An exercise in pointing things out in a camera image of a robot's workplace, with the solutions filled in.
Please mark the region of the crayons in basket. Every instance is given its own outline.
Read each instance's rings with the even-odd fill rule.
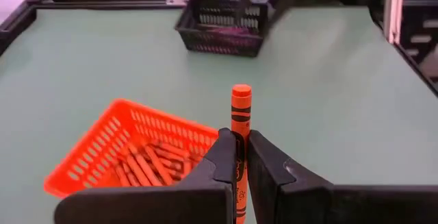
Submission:
[[[121,186],[170,186],[181,181],[202,160],[158,140],[128,144],[114,164]]]

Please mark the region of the crayon wrapper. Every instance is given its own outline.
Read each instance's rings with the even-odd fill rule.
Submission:
[[[250,132],[251,88],[235,85],[231,96],[231,131],[237,143],[236,162],[236,223],[243,224],[246,215],[248,177],[246,172],[246,149]]]
[[[131,186],[121,164],[117,164],[115,170],[116,170],[116,174],[120,180],[120,184],[122,186]]]
[[[166,185],[167,186],[171,185],[173,183],[173,180],[170,177],[169,172],[164,168],[164,165],[160,162],[160,160],[157,157],[157,155],[155,154],[154,150],[151,147],[149,147],[148,145],[144,146],[144,150],[146,151],[146,154],[151,159],[152,164],[158,170],[158,174],[164,180]]]

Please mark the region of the black label on crayon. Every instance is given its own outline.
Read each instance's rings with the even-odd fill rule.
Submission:
[[[251,116],[231,115],[231,119],[237,122],[247,122],[251,120]]]
[[[237,107],[234,107],[234,106],[231,106],[231,111],[232,112],[245,112],[245,113],[251,113],[251,107],[249,107],[249,108],[237,108]]]
[[[242,213],[237,213],[236,217],[243,217],[246,215],[246,212],[242,212]]]
[[[233,132],[236,139],[236,150],[237,150],[237,162],[236,162],[236,173],[237,173],[237,181],[239,182],[244,176],[245,169],[245,141],[244,137],[238,133]]]

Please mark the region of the black plastic basket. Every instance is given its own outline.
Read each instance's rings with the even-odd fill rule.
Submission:
[[[265,4],[251,4],[235,23],[237,1],[189,0],[175,29],[190,51],[255,57],[263,44],[268,19]]]

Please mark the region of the purple item in basket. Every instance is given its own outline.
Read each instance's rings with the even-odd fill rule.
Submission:
[[[250,30],[247,28],[241,27],[222,27],[211,29],[210,32],[216,32],[224,35],[236,35],[236,36],[244,36],[251,34]],[[241,47],[254,47],[257,44],[257,41],[254,38],[245,38],[245,37],[230,37],[223,38],[223,40],[231,43],[232,45],[237,45]]]
[[[223,28],[215,28],[212,29],[211,32],[218,32],[221,34],[232,34],[232,35],[242,35],[242,34],[249,34],[250,31],[247,28],[240,28],[240,27],[223,27]]]

